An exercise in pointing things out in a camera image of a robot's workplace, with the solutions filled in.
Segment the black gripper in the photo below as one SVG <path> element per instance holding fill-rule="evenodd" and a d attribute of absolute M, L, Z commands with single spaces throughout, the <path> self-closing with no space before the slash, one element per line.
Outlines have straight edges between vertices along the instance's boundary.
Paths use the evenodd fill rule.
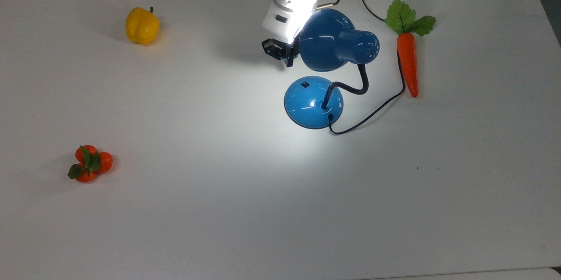
<path fill-rule="evenodd" d="M 265 54 L 276 60 L 284 60 L 287 68 L 293 66 L 293 60 L 300 54 L 298 38 L 293 43 L 284 43 L 277 39 L 266 39 L 261 43 Z"/>

